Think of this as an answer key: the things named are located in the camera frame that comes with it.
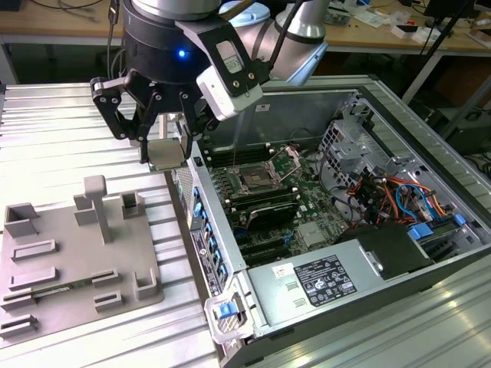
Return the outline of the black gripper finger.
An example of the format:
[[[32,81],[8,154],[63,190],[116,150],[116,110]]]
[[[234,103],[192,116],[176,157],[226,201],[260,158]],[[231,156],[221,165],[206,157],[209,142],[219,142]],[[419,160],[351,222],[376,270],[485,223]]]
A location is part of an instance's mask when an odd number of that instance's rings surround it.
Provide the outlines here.
[[[200,101],[200,96],[192,92],[189,88],[179,90],[179,99],[185,119],[186,145],[184,158],[189,159],[192,152],[194,137],[199,133],[197,130],[198,117],[196,114],[196,104]]]
[[[123,93],[130,95],[136,103],[130,119],[119,111]],[[136,144],[140,151],[140,161],[148,163],[147,136],[161,108],[159,84],[137,71],[129,71],[126,76],[113,80],[102,77],[92,79],[91,96],[114,138],[128,139]]]

